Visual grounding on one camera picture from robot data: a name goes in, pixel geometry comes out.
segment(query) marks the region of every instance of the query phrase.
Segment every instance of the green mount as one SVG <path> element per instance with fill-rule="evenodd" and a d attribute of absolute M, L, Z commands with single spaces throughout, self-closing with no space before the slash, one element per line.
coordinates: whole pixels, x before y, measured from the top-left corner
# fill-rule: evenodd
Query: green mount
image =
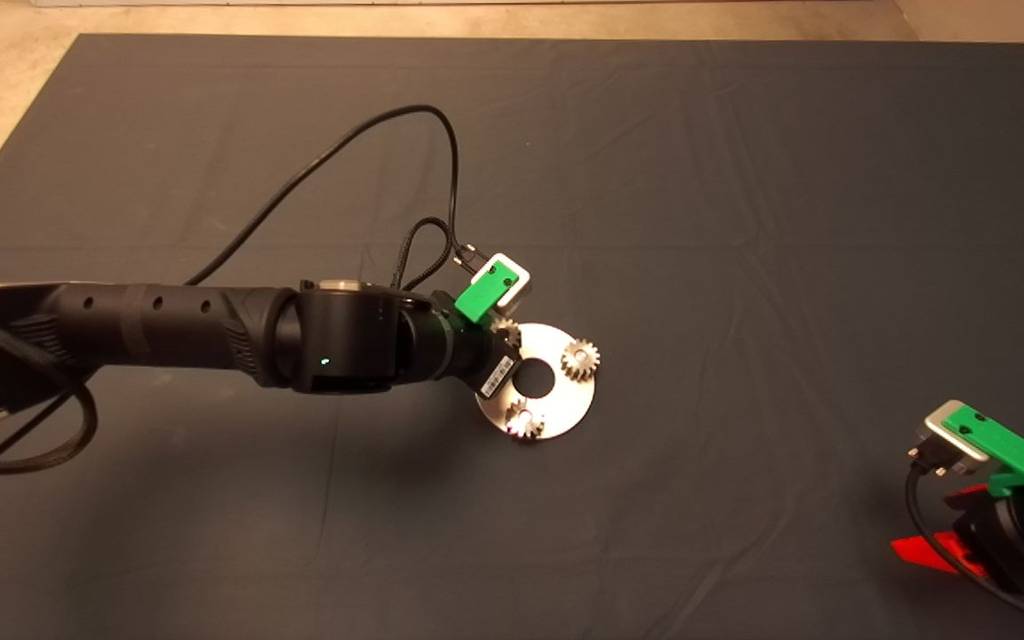
<path fill-rule="evenodd" d="M 990 476 L 987 490 L 994 498 L 1008 498 L 1015 486 L 1024 486 L 1024 438 L 983 416 L 970 406 L 963 406 L 942 426 L 961 440 L 968 441 L 991 458 L 1000 469 Z"/>
<path fill-rule="evenodd" d="M 481 272 L 480 279 L 464 289 L 453 305 L 472 323 L 480 323 L 519 279 L 516 271 L 497 260 L 486 272 Z"/>

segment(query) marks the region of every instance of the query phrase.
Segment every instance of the metal gear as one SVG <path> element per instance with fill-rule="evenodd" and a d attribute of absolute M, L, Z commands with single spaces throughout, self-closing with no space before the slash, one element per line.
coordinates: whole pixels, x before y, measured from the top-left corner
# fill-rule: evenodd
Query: metal gear
<path fill-rule="evenodd" d="M 513 348 L 520 348 L 520 326 L 515 324 L 515 319 L 511 319 L 511 317 L 497 317 L 497 319 L 493 319 L 489 328 L 493 333 L 504 329 L 505 332 L 509 333 L 508 343 Z"/>
<path fill-rule="evenodd" d="M 544 419 L 531 414 L 524 398 L 513 401 L 504 413 L 504 430 L 520 440 L 536 440 L 544 433 Z"/>
<path fill-rule="evenodd" d="M 560 368 L 572 381 L 588 381 L 598 369 L 601 357 L 598 348 L 586 340 L 574 340 L 563 349 Z"/>

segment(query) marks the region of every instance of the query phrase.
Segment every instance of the wrinkled fabric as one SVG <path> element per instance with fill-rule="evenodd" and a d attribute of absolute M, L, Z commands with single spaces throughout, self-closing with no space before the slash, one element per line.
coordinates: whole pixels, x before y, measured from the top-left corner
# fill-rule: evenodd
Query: wrinkled fabric
<path fill-rule="evenodd" d="M 930 411 L 1024 434 L 1024 45 L 81 37 L 0 153 L 0 281 L 179 283 L 408 102 L 517 319 L 600 346 L 583 424 L 102 370 L 93 444 L 0 478 L 0 637 L 1024 637 L 888 544 Z M 435 121 L 378 127 L 208 284 L 387 283 L 447 187 Z"/>

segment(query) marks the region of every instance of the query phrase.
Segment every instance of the red plastic part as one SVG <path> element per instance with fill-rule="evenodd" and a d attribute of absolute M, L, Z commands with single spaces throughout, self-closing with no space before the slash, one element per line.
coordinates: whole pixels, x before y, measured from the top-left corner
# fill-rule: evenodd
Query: red plastic part
<path fill-rule="evenodd" d="M 990 499 L 990 495 L 987 494 L 987 485 L 984 485 L 984 483 L 975 483 L 973 486 L 955 490 L 954 494 L 943 498 L 943 502 L 951 509 L 967 511 L 978 505 L 982 500 Z"/>
<path fill-rule="evenodd" d="M 963 541 L 953 531 L 939 531 L 939 534 L 935 535 L 935 540 L 938 540 L 939 544 L 942 544 L 943 548 L 950 551 L 955 558 L 962 560 L 967 565 L 967 568 L 974 571 L 976 575 L 979 578 L 988 578 L 987 570 L 982 564 L 968 559 L 971 555 L 971 550 L 967 549 L 967 546 L 963 544 Z M 898 554 L 899 558 L 906 560 L 906 562 L 947 572 L 958 572 L 949 563 L 946 563 L 946 560 L 943 560 L 942 556 L 936 554 L 930 544 L 927 544 L 927 540 L 923 539 L 923 536 L 893 540 L 891 548 L 895 550 L 895 554 Z"/>

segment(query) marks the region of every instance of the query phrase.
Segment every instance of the black cable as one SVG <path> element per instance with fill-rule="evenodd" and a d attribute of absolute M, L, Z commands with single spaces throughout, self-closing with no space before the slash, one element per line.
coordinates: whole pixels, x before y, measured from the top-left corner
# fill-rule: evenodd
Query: black cable
<path fill-rule="evenodd" d="M 256 229 L 259 229 L 259 226 L 260 224 L 263 224 L 264 219 L 267 219 L 267 216 L 271 215 L 271 212 L 275 210 L 275 207 L 280 206 L 280 203 L 284 202 L 284 199 L 287 199 L 287 196 L 292 194 L 296 186 L 300 185 L 304 179 L 309 178 L 310 174 L 315 172 L 318 167 L 323 166 L 326 162 L 330 161 L 330 159 L 336 157 L 339 152 L 346 148 L 346 145 L 353 142 L 353 139 L 357 138 L 358 135 L 366 133 L 377 125 L 381 125 L 383 122 L 403 117 L 403 115 L 418 113 L 431 114 L 432 117 L 437 118 L 437 121 L 440 122 L 440 125 L 444 129 L 444 134 L 446 134 L 452 163 L 450 170 L 450 187 L 447 188 L 447 243 L 452 246 L 453 252 L 456 252 L 458 256 L 466 255 L 466 248 L 461 246 L 456 239 L 456 190 L 458 190 L 458 177 L 460 174 L 460 154 L 458 151 L 458 144 L 456 144 L 456 131 L 453 130 L 453 125 L 449 121 L 449 117 L 446 117 L 443 112 L 438 110 L 437 106 L 431 104 L 408 104 L 375 115 L 375 117 L 370 120 L 362 122 L 361 125 L 357 125 L 353 129 L 347 131 L 346 134 L 342 135 L 341 138 L 338 138 L 338 141 L 334 142 L 329 150 L 326 150 L 319 157 L 308 162 L 298 171 L 298 173 L 293 175 L 287 183 L 281 186 L 270 199 L 267 200 L 267 203 L 260 208 L 259 213 L 253 215 L 251 221 L 248 221 L 248 223 L 244 225 L 244 229 L 240 230 L 240 233 L 237 233 L 234 239 L 232 239 L 230 243 L 227 243 L 227 245 L 222 251 L 219 252 L 219 254 L 215 256 L 215 258 L 212 258 L 211 262 L 208 262 L 206 266 L 200 268 L 200 270 L 184 284 L 199 285 L 200 283 L 203 283 L 204 280 L 207 280 L 208 275 L 212 275 L 212 272 L 215 272 L 217 268 L 220 268 L 225 262 L 227 262 L 227 259 L 231 258 L 232 254 L 239 251 L 240 247 L 247 242 L 249 237 L 251 237 Z M 404 259 L 399 260 L 399 267 L 403 271 L 403 268 L 406 268 Z"/>
<path fill-rule="evenodd" d="M 998 598 L 1004 603 L 1009 604 L 1016 608 L 1017 610 L 1023 612 L 1024 614 L 1024 601 L 1015 598 L 1015 596 L 1009 595 L 1009 593 L 994 587 L 992 584 L 988 583 L 987 580 L 980 578 L 975 574 L 974 571 L 970 569 L 963 561 L 950 551 L 946 550 L 946 547 L 939 543 L 939 540 L 935 538 L 934 531 L 932 531 L 926 523 L 923 522 L 923 514 L 920 511 L 920 478 L 926 476 L 930 471 L 926 466 L 920 465 L 918 462 L 911 463 L 910 471 L 906 473 L 906 482 L 903 485 L 903 497 L 906 500 L 906 513 L 911 517 L 911 522 L 914 523 L 915 530 L 920 531 L 920 536 L 923 536 L 924 540 L 927 540 L 927 544 L 930 544 L 931 548 L 934 549 L 935 554 L 939 554 L 943 560 L 946 560 L 947 564 L 954 567 L 956 571 L 963 574 L 971 583 L 979 586 L 986 593 L 990 593 L 994 598 Z"/>
<path fill-rule="evenodd" d="M 430 224 L 435 227 L 438 227 L 441 233 L 444 234 L 444 247 L 441 250 L 441 254 L 437 256 L 437 259 L 434 260 L 434 263 L 426 267 L 426 270 L 419 272 L 419 274 L 416 275 L 414 280 L 411 280 L 409 283 L 406 284 L 404 287 L 401 287 L 401 279 L 402 275 L 406 274 L 406 264 L 410 260 L 410 247 L 412 244 L 414 244 L 414 238 L 416 234 L 418 234 L 418 231 L 420 231 L 423 226 Z M 412 227 L 412 229 L 410 229 L 410 231 L 406 234 L 406 239 L 401 241 L 401 249 L 397 252 L 397 266 L 394 267 L 394 279 L 390 281 L 389 286 L 394 289 L 401 287 L 402 291 L 412 292 L 416 287 L 418 287 L 418 285 L 424 283 L 424 281 L 429 279 L 429 276 L 434 274 L 434 272 L 437 272 L 440 267 L 444 266 L 444 263 L 449 262 L 449 256 L 453 251 L 452 233 L 453 230 L 451 229 L 449 224 L 444 223 L 443 219 L 439 218 L 419 219 L 419 221 L 416 222 L 414 227 Z"/>
<path fill-rule="evenodd" d="M 40 471 L 61 465 L 68 462 L 74 455 L 81 454 L 81 451 L 93 440 L 93 435 L 97 432 L 97 403 L 93 401 L 93 394 L 86 387 L 85 382 L 78 380 L 74 376 L 62 372 L 57 367 L 57 361 L 53 357 L 37 348 L 26 340 L 17 339 L 15 336 L 0 329 L 0 349 L 10 353 L 15 359 L 22 361 L 27 368 L 34 370 L 37 374 L 53 382 L 54 385 L 63 389 L 63 393 L 58 396 L 44 410 L 40 411 L 30 421 L 26 422 L 15 433 L 11 434 L 7 440 L 0 442 L 0 455 L 9 449 L 13 442 L 20 440 L 40 422 L 49 418 L 53 411 L 56 411 L 70 397 L 77 397 L 78 404 L 82 409 L 82 422 L 78 427 L 78 432 L 70 437 L 68 441 L 46 451 L 45 454 L 33 455 L 30 458 L 19 458 L 15 461 L 0 462 L 0 475 L 28 474 L 31 471 Z"/>

